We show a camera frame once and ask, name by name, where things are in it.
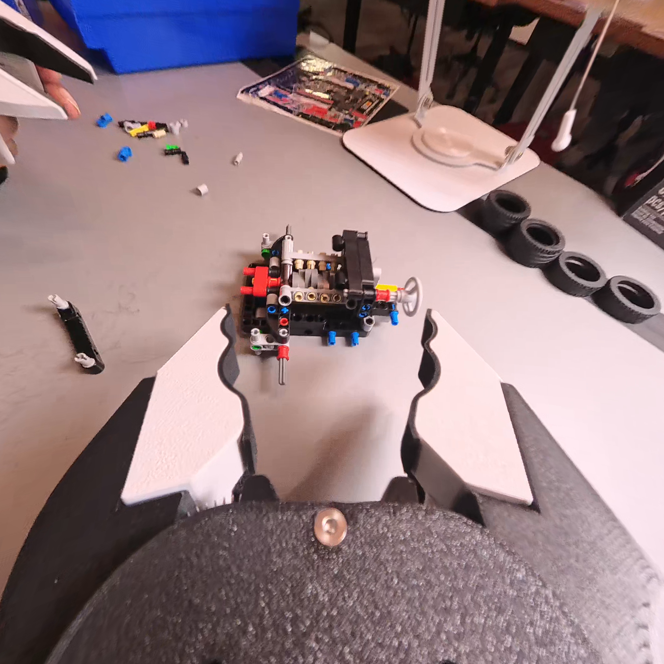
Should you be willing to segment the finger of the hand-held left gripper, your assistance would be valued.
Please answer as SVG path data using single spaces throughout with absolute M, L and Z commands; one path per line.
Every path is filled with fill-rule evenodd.
M 63 107 L 47 95 L 37 67 L 24 57 L 1 53 L 1 115 L 65 120 Z
M 89 84 L 97 80 L 86 60 L 6 3 L 1 3 L 1 52 Z

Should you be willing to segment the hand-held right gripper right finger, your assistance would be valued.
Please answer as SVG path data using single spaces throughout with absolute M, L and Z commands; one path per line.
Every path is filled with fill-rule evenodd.
M 435 310 L 401 444 L 406 474 L 446 509 L 477 509 L 476 494 L 535 504 L 499 375 Z

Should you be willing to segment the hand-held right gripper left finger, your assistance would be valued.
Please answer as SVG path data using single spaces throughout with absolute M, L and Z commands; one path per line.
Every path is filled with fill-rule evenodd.
M 256 439 L 235 386 L 236 340 L 225 305 L 157 371 L 121 492 L 125 505 L 180 492 L 198 508 L 238 500 L 240 482 L 256 471 Z

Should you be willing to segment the black lego beam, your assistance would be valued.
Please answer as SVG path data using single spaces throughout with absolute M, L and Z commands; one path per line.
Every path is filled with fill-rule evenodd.
M 93 341 L 93 338 L 87 329 L 87 325 L 82 318 L 82 314 L 79 309 L 70 303 L 70 307 L 67 310 L 58 310 L 56 309 L 58 316 L 60 317 L 68 336 L 70 337 L 71 344 L 74 349 L 74 356 L 77 353 L 86 353 L 87 355 L 94 357 L 96 360 L 96 366 L 91 369 L 85 369 L 79 366 L 83 371 L 97 375 L 104 371 L 105 365 L 102 359 L 102 356 L 97 348 L 97 345 Z

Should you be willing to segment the lego car chassis assembly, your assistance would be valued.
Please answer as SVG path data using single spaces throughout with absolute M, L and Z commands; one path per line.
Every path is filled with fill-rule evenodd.
M 377 320 L 397 326 L 401 313 L 414 317 L 422 306 L 419 278 L 404 286 L 381 281 L 366 232 L 344 230 L 331 246 L 328 253 L 296 250 L 287 226 L 276 239 L 263 234 L 260 259 L 243 269 L 240 331 L 254 354 L 276 358 L 279 386 L 286 385 L 293 338 L 320 338 L 329 347 L 345 340 L 357 347 Z

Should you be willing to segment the pile of small lego pieces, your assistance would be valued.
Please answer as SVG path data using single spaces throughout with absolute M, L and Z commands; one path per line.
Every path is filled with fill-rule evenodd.
M 95 119 L 95 125 L 99 128 L 105 129 L 110 127 L 112 124 L 117 125 L 128 137 L 131 137 L 135 140 L 143 139 L 162 139 L 168 138 L 175 139 L 179 137 L 182 130 L 188 128 L 188 120 L 181 118 L 176 121 L 170 121 L 167 123 L 158 122 L 158 121 L 136 121 L 136 120 L 118 120 L 114 121 L 112 116 L 108 113 L 104 113 Z M 162 153 L 164 156 L 177 156 L 182 164 L 189 165 L 190 159 L 187 152 L 181 148 L 179 145 L 174 144 L 172 141 L 167 143 L 162 148 Z M 118 162 L 126 163 L 133 157 L 132 148 L 128 145 L 122 146 L 117 154 L 115 159 Z

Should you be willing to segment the black lego set box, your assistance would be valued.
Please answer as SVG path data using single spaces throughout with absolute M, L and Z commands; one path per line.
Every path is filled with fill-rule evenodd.
M 663 249 L 663 180 L 637 199 L 621 218 L 654 245 Z

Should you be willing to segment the person's left hand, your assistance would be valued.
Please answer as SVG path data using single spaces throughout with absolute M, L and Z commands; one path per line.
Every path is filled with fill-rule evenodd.
M 55 71 L 36 65 L 37 73 L 45 92 L 61 106 L 70 120 L 80 117 L 80 108 L 62 83 L 62 76 Z

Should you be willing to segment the blue plastic bin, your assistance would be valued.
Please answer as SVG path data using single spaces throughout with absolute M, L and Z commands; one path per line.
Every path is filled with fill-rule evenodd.
M 51 1 L 117 74 L 294 53 L 299 1 Z

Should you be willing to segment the holographic sticker sheet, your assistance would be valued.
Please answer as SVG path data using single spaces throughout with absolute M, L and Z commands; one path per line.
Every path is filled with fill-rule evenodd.
M 306 54 L 241 88 L 237 99 L 343 135 L 367 125 L 399 88 L 397 82 Z

